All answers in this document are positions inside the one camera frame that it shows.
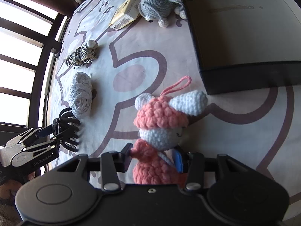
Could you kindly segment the person's left hand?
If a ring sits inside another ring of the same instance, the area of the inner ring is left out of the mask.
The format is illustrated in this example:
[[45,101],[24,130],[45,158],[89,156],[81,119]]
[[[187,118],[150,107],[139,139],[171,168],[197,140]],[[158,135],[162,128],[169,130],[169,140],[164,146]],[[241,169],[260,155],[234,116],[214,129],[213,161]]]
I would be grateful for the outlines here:
[[14,204],[15,194],[20,189],[22,184],[15,180],[8,180],[0,186],[1,189],[1,204]]

